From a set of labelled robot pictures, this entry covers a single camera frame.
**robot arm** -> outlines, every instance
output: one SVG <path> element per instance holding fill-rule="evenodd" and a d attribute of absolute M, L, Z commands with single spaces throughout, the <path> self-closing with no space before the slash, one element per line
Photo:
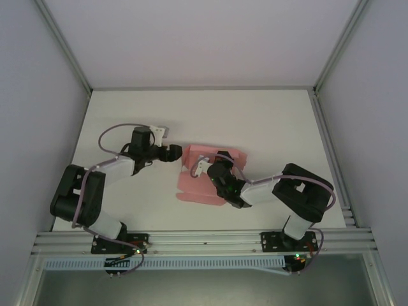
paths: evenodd
<path fill-rule="evenodd" d="M 217 195 L 236 208 L 251 207 L 276 198 L 281 200 L 293 211 L 281 235 L 282 243 L 288 249 L 292 249 L 314 223 L 322 220 L 334 190 L 328 181 L 296 164 L 287 164 L 281 175 L 251 182 L 232 174 L 233 161 L 228 152 L 220 151 L 217 155 L 212 164 L 208 159 L 201 160 L 196 175 L 207 173 Z"/>
<path fill-rule="evenodd" d="M 51 214 L 78 223 L 105 237 L 122 240 L 122 237 L 126 236 L 126 225 L 101 209 L 105 187 L 137 174 L 154 160 L 163 162 L 178 160 L 182 155 L 180 146 L 162 146 L 162 140 L 166 138 L 167 133 L 168 129 L 165 127 L 136 127 L 131 142 L 124 146 L 121 153 L 114 159 L 99 164 L 94 171 L 74 164 L 69 165 L 51 202 Z M 153 143 L 150 143 L 151 136 L 154 139 Z M 78 205 L 80 210 L 75 220 Z"/>

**cable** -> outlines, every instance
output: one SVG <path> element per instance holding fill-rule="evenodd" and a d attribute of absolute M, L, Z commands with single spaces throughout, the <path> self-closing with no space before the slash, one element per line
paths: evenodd
<path fill-rule="evenodd" d="M 121 153 L 121 154 L 122 154 L 122 153 L 125 153 L 126 149 L 127 149 L 129 146 L 130 146 L 130 142 L 128 142 L 127 144 L 125 144 L 125 145 L 121 148 L 120 153 Z"/>
<path fill-rule="evenodd" d="M 264 182 L 269 182 L 271 180 L 279 180 L 279 179 L 302 180 L 304 182 L 310 182 L 310 183 L 314 183 L 316 185 L 319 185 L 319 186 L 325 188 L 330 193 L 330 195 L 332 196 L 331 197 L 331 203 L 326 207 L 326 211 L 331 209 L 334 206 L 334 204 L 336 203 L 336 195 L 335 195 L 334 191 L 329 186 L 327 186 L 326 184 L 324 184 L 324 183 L 322 183 L 322 182 L 320 182 L 318 180 L 315 180 L 313 178 L 308 178 L 308 177 L 300 177 L 298 175 L 276 175 L 274 177 L 268 177 L 268 178 L 264 178 L 262 180 L 251 181 L 251 180 L 247 179 L 247 177 L 244 175 L 243 171 L 237 166 L 237 163 L 232 158 L 229 158 L 228 156 L 225 156 L 225 155 L 222 155 L 222 154 L 209 154 L 207 156 L 203 156 L 203 157 L 197 159 L 197 161 L 193 164 L 193 166 L 190 169 L 190 176 L 192 178 L 198 177 L 198 175 L 193 174 L 193 171 L 198 166 L 198 163 L 200 161 L 206 159 L 206 158 L 209 158 L 209 157 L 222 157 L 224 159 L 227 159 L 228 161 L 231 161 L 233 163 L 233 165 L 240 172 L 242 179 L 244 181 L 246 181 L 248 184 L 256 185 L 256 184 L 260 184 L 260 183 L 264 183 Z"/>
<path fill-rule="evenodd" d="M 137 251 L 139 251 L 139 254 L 142 255 L 142 260 L 136 266 L 134 266 L 133 268 L 131 268 L 129 270 L 126 270 L 126 271 L 124 271 L 122 273 L 119 273 L 119 274 L 111 274 L 111 276 L 121 276 L 121 275 L 126 275 L 126 274 L 129 274 L 129 273 L 132 273 L 136 269 L 140 268 L 143 265 L 143 262 L 145 261 L 145 255 L 144 255 L 144 253 L 142 251 L 140 251 L 140 249 L 139 249 L 139 247 L 137 245 L 134 245 L 134 244 L 131 244 L 131 243 L 125 242 L 125 241 L 120 241 L 120 240 L 108 238 L 106 236 L 103 236 L 103 235 L 100 235 L 100 234 L 96 233 L 95 231 L 93 231 L 93 230 L 91 230 L 89 228 L 84 228 L 84 231 L 87 231 L 88 233 L 90 233 L 90 234 L 92 234 L 94 236 L 98 236 L 99 238 L 102 238 L 103 240 L 113 242 L 115 244 L 126 245 L 128 247 L 131 247 L 132 249 L 136 249 Z"/>
<path fill-rule="evenodd" d="M 324 234 L 323 234 L 323 231 L 321 229 L 319 229 L 319 228 L 309 228 L 309 229 L 312 230 L 312 231 L 318 231 L 320 233 L 320 244 L 319 244 L 319 247 L 318 247 L 315 255 L 313 255 L 313 257 L 310 259 L 307 266 L 302 270 L 302 273 L 306 272 L 310 268 L 311 264 L 314 262 L 317 255 L 319 255 L 319 253 L 320 253 L 320 251 L 321 251 L 321 249 L 323 247 L 323 242 L 324 242 Z"/>
<path fill-rule="evenodd" d="M 144 252 L 144 251 L 146 251 L 146 248 L 144 248 L 144 249 L 139 249 L 139 250 L 140 250 L 140 252 Z M 106 265 L 106 266 L 115 266 L 117 263 L 120 263 L 120 262 L 122 262 L 122 260 L 128 259 L 128 258 L 132 257 L 133 255 L 135 255 L 134 252 L 133 252 L 133 253 L 128 253 L 128 254 L 125 254 L 125 255 L 121 255 L 121 256 L 116 257 L 116 258 L 112 258 L 111 261 L 109 261 L 108 263 L 105 263 L 105 265 Z"/>
<path fill-rule="evenodd" d="M 150 145 L 150 147 L 153 147 L 153 146 L 154 146 L 154 143 L 156 142 L 156 136 L 154 136 L 154 133 L 153 133 L 152 131 L 150 131 L 150 134 L 151 134 L 152 137 L 153 137 L 153 142 L 152 142 L 152 144 Z"/>
<path fill-rule="evenodd" d="M 76 206 L 76 210 L 75 210 L 75 213 L 74 213 L 74 218 L 72 219 L 72 228 L 77 228 L 78 227 L 77 220 L 78 220 L 79 213 L 81 211 L 82 202 L 84 200 L 85 185 L 87 183 L 89 174 L 92 171 L 94 171 L 95 169 L 99 168 L 99 167 L 106 166 L 108 164 L 116 162 L 116 160 L 117 160 L 117 158 L 115 157 L 115 158 L 112 158 L 112 159 L 108 159 L 107 161 L 103 161 L 103 162 L 101 162 L 99 164 L 95 164 L 94 166 L 90 167 L 85 172 L 85 175 L 82 178 L 81 190 L 80 190 L 80 194 L 79 194 L 79 198 L 78 198 L 78 205 Z"/>
<path fill-rule="evenodd" d="M 327 210 L 331 209 L 334 206 L 334 204 L 336 203 L 336 195 L 335 195 L 334 191 L 329 186 L 327 186 L 326 184 L 324 184 L 324 183 L 322 183 L 322 182 L 320 182 L 318 180 L 315 180 L 313 178 L 308 178 L 308 177 L 301 177 L 301 176 L 298 176 L 298 175 L 283 175 L 282 174 L 282 175 L 276 175 L 274 177 L 264 178 L 264 179 L 257 180 L 257 181 L 250 181 L 249 179 L 247 179 L 247 177 L 244 175 L 242 170 L 237 166 L 236 162 L 233 159 L 231 159 L 231 158 L 229 158 L 227 156 L 224 156 L 224 155 L 220 155 L 220 154 L 210 154 L 210 155 L 199 158 L 193 164 L 193 166 L 191 167 L 190 176 L 193 177 L 193 178 L 196 178 L 198 175 L 193 175 L 193 170 L 197 167 L 198 163 L 200 161 L 208 158 L 208 157 L 213 157 L 213 156 L 219 156 L 219 157 L 227 159 L 228 161 L 231 161 L 234 164 L 234 166 L 238 169 L 238 171 L 240 172 L 240 174 L 242 176 L 242 179 L 244 181 L 246 181 L 248 184 L 256 185 L 256 184 L 261 184 L 261 183 L 264 183 L 264 182 L 269 182 L 269 181 L 272 181 L 272 180 L 279 180 L 279 179 L 302 180 L 304 182 L 310 182 L 310 183 L 319 185 L 322 188 L 325 188 L 330 193 L 330 195 L 332 196 L 331 197 L 331 203 L 326 207 L 326 209 L 324 211 L 327 211 Z M 324 242 L 324 234 L 323 234 L 321 229 L 313 228 L 313 227 L 310 227 L 309 229 L 312 230 L 312 231 L 320 232 L 321 239 L 320 239 L 320 244 L 319 244 L 318 250 L 316 251 L 315 255 L 313 255 L 312 259 L 309 261 L 309 264 L 302 270 L 302 272 L 307 271 L 309 269 L 310 265 L 313 263 L 313 261 L 315 260 L 317 255 L 319 255 L 319 253 L 320 253 L 320 251 L 322 249 L 322 246 L 323 246 L 323 242 Z"/>
<path fill-rule="evenodd" d="M 105 148 L 102 146 L 102 144 L 101 144 L 101 140 L 102 140 L 102 137 L 103 137 L 107 132 L 109 132 L 109 131 L 111 131 L 111 130 L 113 130 L 113 129 L 115 129 L 115 128 L 119 128 L 119 127 L 121 127 L 121 126 L 141 126 L 141 127 L 146 127 L 146 128 L 148 128 L 148 126 L 146 126 L 145 124 L 137 124 L 137 123 L 121 123 L 121 124 L 116 124 L 115 126 L 111 126 L 110 128 L 104 130 L 104 131 L 102 132 L 102 134 L 100 134 L 100 136 L 99 136 L 99 138 L 98 138 L 98 146 L 99 146 L 99 148 L 100 148 L 103 152 L 112 153 L 112 154 L 115 154 L 115 155 L 119 155 L 118 152 L 105 149 Z"/>
<path fill-rule="evenodd" d="M 306 242 L 306 245 L 309 248 L 310 256 L 313 256 L 313 246 L 310 244 L 310 242 Z"/>

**aluminum frame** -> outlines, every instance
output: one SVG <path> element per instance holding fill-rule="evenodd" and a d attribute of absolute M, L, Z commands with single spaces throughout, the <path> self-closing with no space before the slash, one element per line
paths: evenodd
<path fill-rule="evenodd" d="M 369 0 L 359 0 L 353 14 L 350 16 L 331 56 L 322 70 L 315 89 L 319 90 L 335 67 L 339 57 L 342 55 L 347 42 L 350 40 L 358 22 L 361 20 L 366 10 Z M 74 74 L 81 81 L 84 89 L 90 98 L 92 87 L 89 85 L 80 65 L 73 55 L 64 36 L 59 30 L 50 10 L 44 0 L 34 0 L 39 9 L 45 24 L 51 35 L 61 47 L 61 50 L 69 61 Z M 344 229 L 324 229 L 325 242 L 321 255 L 325 254 L 362 254 L 367 269 L 367 276 L 373 287 L 375 299 L 378 305 L 394 306 L 394 298 L 391 293 L 388 280 L 385 276 L 384 268 L 379 259 L 377 247 L 369 228 L 357 228 L 362 223 L 358 216 L 353 215 L 350 196 L 347 191 L 339 161 L 335 153 L 330 131 L 325 119 L 318 91 L 311 87 L 287 86 L 287 87 L 193 87 L 182 88 L 183 90 L 203 90 L 203 89 L 307 89 L 315 114 L 316 122 L 321 133 L 324 149 L 328 157 L 328 162 L 333 174 L 336 190 L 339 193 L 339 201 L 343 209 L 343 214 L 347 228 Z M 121 90 L 175 90 L 175 88 L 132 88 Z M 293 253 L 262 253 L 260 236 L 261 231 L 151 231 L 148 256 L 270 256 L 271 254 L 293 254 Z M 16 305 L 33 305 L 38 289 L 41 287 L 41 277 L 44 272 L 47 258 L 66 258 L 83 256 L 95 256 L 90 254 L 92 237 L 86 233 L 53 232 L 39 233 L 34 243 L 33 251 L 24 275 L 24 281 L 20 287 Z"/>

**metal extrusion bar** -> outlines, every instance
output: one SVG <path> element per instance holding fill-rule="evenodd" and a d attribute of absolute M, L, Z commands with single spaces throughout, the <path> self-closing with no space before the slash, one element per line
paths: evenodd
<path fill-rule="evenodd" d="M 324 116 L 319 94 L 318 93 L 316 94 L 313 91 L 309 91 L 309 97 L 312 103 L 312 109 L 316 118 L 317 127 L 319 128 L 319 132 L 321 134 L 321 138 L 323 141 L 324 150 L 326 151 L 326 156 L 329 161 L 330 170 L 333 173 L 334 184 L 337 190 L 337 194 L 339 196 L 340 205 L 346 205 L 345 207 L 347 207 L 350 211 L 353 211 L 351 197 L 347 190 L 346 182 L 344 180 L 344 176 L 340 168 L 339 159 L 335 151 L 334 142 L 330 134 L 326 117 Z M 358 215 L 353 214 L 353 218 L 357 226 L 366 225 L 361 222 L 361 220 L 358 218 Z"/>
<path fill-rule="evenodd" d="M 322 88 L 324 81 L 326 80 L 332 69 L 335 67 L 340 56 L 343 54 L 343 51 L 348 41 L 351 39 L 351 36 L 353 35 L 354 30 L 358 25 L 358 22 L 361 20 L 361 17 L 363 16 L 363 13 L 367 9 L 369 2 L 370 0 L 359 0 L 357 5 L 354 7 L 354 10 L 349 20 L 347 21 L 347 24 L 342 34 L 340 35 L 340 38 L 337 41 L 335 48 L 333 49 L 333 52 L 331 53 L 321 74 L 319 75 L 319 78 L 316 81 L 315 89 L 317 91 L 319 91 Z"/>
<path fill-rule="evenodd" d="M 269 86 L 160 86 L 160 87 L 97 87 L 95 91 L 301 91 L 312 89 L 310 85 L 269 85 Z"/>
<path fill-rule="evenodd" d="M 354 220 L 354 214 L 350 206 L 342 207 L 343 218 L 347 228 L 355 228 L 356 221 Z"/>
<path fill-rule="evenodd" d="M 64 36 L 62 35 L 61 30 L 59 29 L 55 19 L 53 18 L 48 6 L 43 0 L 34 0 L 35 5 L 37 6 L 41 16 L 43 17 L 44 22 L 46 23 L 48 29 L 52 33 L 52 36 L 55 38 L 56 42 L 60 46 L 63 54 L 67 58 L 69 64 L 72 67 L 72 70 L 78 80 L 81 82 L 85 91 L 87 92 L 88 99 L 91 98 L 92 88 L 87 81 L 85 74 L 83 73 L 78 61 L 75 59 L 69 45 L 67 44 Z"/>
<path fill-rule="evenodd" d="M 263 253 L 256 231 L 151 231 L 147 256 L 270 256 L 294 252 Z M 321 254 L 360 254 L 376 251 L 371 230 L 324 229 Z M 92 236 L 84 232 L 39 233 L 32 255 L 45 257 L 95 256 L 90 253 Z"/>
<path fill-rule="evenodd" d="M 17 299 L 14 305 L 33 306 L 41 286 L 41 278 L 44 272 L 46 259 L 40 256 L 31 257 L 27 263 L 22 280 L 22 286 L 18 291 Z"/>
<path fill-rule="evenodd" d="M 366 252 L 363 254 L 363 259 L 377 304 L 395 306 L 395 297 L 391 292 L 379 254 L 377 252 Z"/>

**white panel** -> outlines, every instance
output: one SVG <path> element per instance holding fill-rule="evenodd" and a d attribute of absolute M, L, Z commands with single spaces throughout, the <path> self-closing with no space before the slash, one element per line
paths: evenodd
<path fill-rule="evenodd" d="M 51 227 L 87 105 L 33 2 L 0 4 L 1 305 L 15 305 L 36 234 Z"/>
<path fill-rule="evenodd" d="M 408 1 L 372 1 L 321 96 L 354 212 L 408 305 Z"/>
<path fill-rule="evenodd" d="M 167 143 L 204 143 L 248 153 L 245 174 L 263 178 L 297 163 L 332 180 L 307 91 L 122 91 L 93 92 L 74 163 L 92 165 L 111 158 L 97 139 L 121 122 L 165 125 Z M 113 130 L 103 144 L 118 149 L 130 127 Z M 263 230 L 282 228 L 291 213 L 283 203 L 236 209 L 176 199 L 181 162 L 161 163 L 106 189 L 103 209 L 130 230 Z M 322 228 L 345 226 L 339 205 L 326 213 Z M 70 230 L 60 219 L 54 230 Z"/>
<path fill-rule="evenodd" d="M 357 0 L 46 0 L 94 88 L 313 85 Z"/>

